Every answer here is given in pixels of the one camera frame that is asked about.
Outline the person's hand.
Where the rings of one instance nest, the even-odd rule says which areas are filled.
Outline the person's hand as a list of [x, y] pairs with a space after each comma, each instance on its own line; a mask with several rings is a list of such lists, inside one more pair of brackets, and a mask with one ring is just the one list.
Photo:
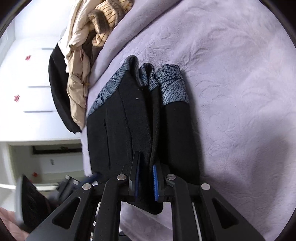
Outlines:
[[26, 240], [28, 235], [17, 226], [15, 212], [1, 207], [1, 240]]

